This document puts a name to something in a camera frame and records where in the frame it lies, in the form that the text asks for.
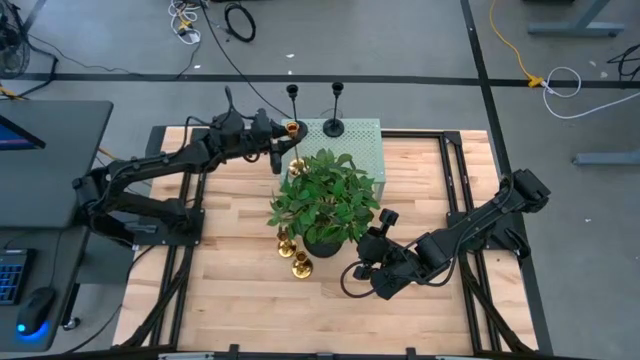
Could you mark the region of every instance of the butcher block table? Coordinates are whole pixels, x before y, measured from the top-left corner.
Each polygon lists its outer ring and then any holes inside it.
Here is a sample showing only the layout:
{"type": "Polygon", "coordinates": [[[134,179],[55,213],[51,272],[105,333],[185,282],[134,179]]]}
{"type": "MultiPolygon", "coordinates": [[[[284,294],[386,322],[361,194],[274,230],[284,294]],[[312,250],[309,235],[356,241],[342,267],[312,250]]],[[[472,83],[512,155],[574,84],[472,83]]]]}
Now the butcher block table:
{"type": "MultiPolygon", "coordinates": [[[[162,150],[176,151],[183,131],[168,127],[162,150]]],[[[485,131],[460,133],[477,207],[498,190],[496,167],[485,131]]],[[[449,207],[438,142],[384,138],[383,147],[387,183],[381,206],[400,214],[388,236],[404,245],[446,227],[449,207]]],[[[457,176],[455,155],[449,152],[457,176]]],[[[181,182],[182,174],[157,178],[151,197],[178,197],[181,182]]],[[[456,193],[462,194],[457,186],[456,193]]],[[[195,180],[190,188],[195,188],[195,180]]],[[[347,242],[331,258],[311,256],[312,275],[295,278],[293,258],[278,255],[276,229],[266,225],[269,201],[278,188],[268,156],[255,164],[233,160],[209,174],[205,226],[193,257],[178,350],[227,351],[230,344],[239,344],[241,352],[404,354],[413,347],[418,354],[472,354],[457,268],[449,284],[440,288],[412,284],[389,301],[375,295],[351,299],[339,284],[341,272],[357,260],[356,244],[347,242]]],[[[464,208],[461,196],[458,201],[464,208]]],[[[299,238],[298,245],[303,247],[299,238]]],[[[166,252],[166,247],[156,247],[131,272],[114,344],[131,336],[155,304],[166,252]]],[[[484,254],[496,307],[522,341],[537,348],[516,257],[503,250],[484,254]]],[[[347,287],[352,293],[370,289],[368,282],[351,275],[347,287]]],[[[169,338],[171,306],[160,343],[169,338]]],[[[476,307],[488,349],[485,317],[477,301],[476,307]]]]}

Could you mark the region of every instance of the mint green pegboard box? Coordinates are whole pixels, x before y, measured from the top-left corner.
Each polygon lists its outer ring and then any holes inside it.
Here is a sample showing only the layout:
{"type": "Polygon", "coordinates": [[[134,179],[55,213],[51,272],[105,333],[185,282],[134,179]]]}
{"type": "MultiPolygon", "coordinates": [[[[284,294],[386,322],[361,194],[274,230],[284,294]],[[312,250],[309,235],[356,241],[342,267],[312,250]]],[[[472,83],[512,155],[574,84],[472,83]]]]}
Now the mint green pegboard box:
{"type": "MultiPolygon", "coordinates": [[[[290,121],[290,119],[284,119],[281,123],[286,125],[290,121]]],[[[342,119],[345,130],[337,138],[328,137],[322,132],[322,125],[326,119],[299,119],[299,121],[307,124],[309,128],[307,136],[298,144],[300,157],[315,155],[320,149],[331,149],[336,157],[340,154],[351,154],[356,167],[366,171],[368,177],[374,178],[374,192],[376,199],[380,201],[386,183],[380,119],[342,119]]],[[[294,158],[293,149],[282,157],[280,183],[284,182],[289,163],[294,158]]]]}

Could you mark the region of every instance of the gray floor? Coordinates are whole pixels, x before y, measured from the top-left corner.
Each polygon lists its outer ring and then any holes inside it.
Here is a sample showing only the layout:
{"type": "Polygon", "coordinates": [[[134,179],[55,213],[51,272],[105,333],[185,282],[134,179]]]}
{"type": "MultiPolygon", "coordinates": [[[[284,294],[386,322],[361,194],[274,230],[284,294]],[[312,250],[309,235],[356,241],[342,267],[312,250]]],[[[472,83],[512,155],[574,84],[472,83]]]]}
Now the gray floor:
{"type": "MultiPolygon", "coordinates": [[[[24,2],[23,14],[28,14],[34,2],[24,2]]],[[[31,32],[87,64],[177,73],[186,65],[191,49],[172,37],[165,3],[168,1],[140,0],[134,7],[125,0],[48,1],[31,32]]],[[[528,21],[567,19],[579,14],[585,3],[588,1],[578,0],[573,7],[559,7],[499,0],[495,19],[521,50],[530,72],[546,76],[556,66],[570,66],[585,79],[616,80],[615,66],[605,62],[638,41],[637,1],[612,2],[598,18],[626,23],[628,30],[615,39],[540,38],[526,33],[528,21]]],[[[521,79],[513,54],[491,32],[490,1],[472,0],[471,5],[489,76],[521,79]]],[[[234,40],[224,45],[247,74],[477,76],[457,1],[274,0],[246,2],[245,6],[258,22],[258,37],[251,45],[234,40]]],[[[214,5],[211,14],[216,19],[221,19],[219,10],[214,5]]],[[[194,61],[200,67],[188,73],[233,74],[203,21],[196,23],[203,31],[203,45],[194,61]]],[[[29,72],[44,72],[47,66],[35,55],[29,72]]],[[[62,60],[60,72],[100,70],[62,60]]],[[[4,84],[15,90],[33,85],[25,81],[4,84]]],[[[144,152],[154,125],[181,123],[187,115],[208,118],[223,112],[224,85],[54,82],[33,98],[112,101],[115,109],[103,146],[119,149],[116,155],[128,157],[144,152]]],[[[260,83],[256,87],[276,106],[289,111],[285,85],[260,83]]],[[[332,107],[328,84],[299,85],[301,116],[319,116],[332,107]]],[[[267,108],[246,85],[230,86],[239,109],[267,108]]],[[[559,113],[574,114],[632,93],[584,90],[575,99],[552,99],[551,104],[559,113]]],[[[540,89],[494,88],[493,94],[512,167],[531,168],[553,192],[544,211],[526,216],[525,221],[556,354],[637,357],[640,168],[577,168],[571,165],[571,158],[577,152],[639,148],[640,99],[580,120],[561,121],[546,111],[540,89]]],[[[488,129],[479,87],[346,84],[339,107],[345,117],[379,117],[390,128],[488,129]]],[[[126,260],[130,256],[120,255],[126,260]]],[[[104,294],[99,306],[91,308],[90,296],[95,295],[83,290],[77,315],[84,323],[73,332],[60,332],[52,352],[70,348],[93,333],[123,294],[122,285],[95,285],[89,290],[104,294]]],[[[86,349],[108,347],[113,329],[112,324],[86,349]]]]}

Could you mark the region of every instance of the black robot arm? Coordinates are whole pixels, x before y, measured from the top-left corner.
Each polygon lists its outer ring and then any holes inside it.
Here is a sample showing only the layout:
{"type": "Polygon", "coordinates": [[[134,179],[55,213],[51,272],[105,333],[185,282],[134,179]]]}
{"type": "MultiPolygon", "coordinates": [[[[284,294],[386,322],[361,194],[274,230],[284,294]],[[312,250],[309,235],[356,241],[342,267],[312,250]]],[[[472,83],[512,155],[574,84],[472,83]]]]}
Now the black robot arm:
{"type": "Polygon", "coordinates": [[[226,90],[229,110],[214,117],[210,124],[198,120],[209,126],[202,138],[185,145],[185,134],[181,148],[174,153],[115,160],[74,180],[83,221],[94,231],[124,240],[125,244],[133,243],[135,236],[123,223],[111,217],[110,212],[122,211],[159,219],[169,233],[188,233],[193,229],[193,219],[201,218],[202,211],[199,211],[200,215],[192,214],[184,200],[159,201],[131,194],[125,192],[127,186],[176,173],[209,173],[227,160],[244,158],[255,162],[261,154],[269,155],[273,173],[279,174],[282,155],[307,135],[306,124],[279,125],[267,117],[264,109],[259,109],[254,116],[244,116],[235,109],[231,93],[228,88],[226,90]],[[243,119],[250,120],[251,125],[247,126],[243,119]]]}
{"type": "Polygon", "coordinates": [[[384,209],[380,214],[382,227],[370,227],[360,239],[358,256],[363,266],[356,268],[354,277],[370,280],[378,296],[387,300],[411,282],[444,285],[430,281],[449,269],[452,259],[467,241],[509,213],[539,211],[547,203],[549,194],[549,189],[531,171],[518,170],[501,182],[500,190],[493,199],[452,227],[425,233],[407,246],[386,237],[398,214],[384,209]],[[415,251],[409,250],[414,244],[415,251]]]}

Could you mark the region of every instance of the computer monitor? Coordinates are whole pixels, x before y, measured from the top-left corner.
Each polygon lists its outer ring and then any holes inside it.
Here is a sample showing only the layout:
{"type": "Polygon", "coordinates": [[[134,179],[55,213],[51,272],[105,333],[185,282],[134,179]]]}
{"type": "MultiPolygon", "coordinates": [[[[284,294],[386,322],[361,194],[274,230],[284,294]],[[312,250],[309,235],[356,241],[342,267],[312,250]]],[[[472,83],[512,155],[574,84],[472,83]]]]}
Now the computer monitor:
{"type": "Polygon", "coordinates": [[[46,143],[0,115],[0,151],[44,149],[46,143]]]}

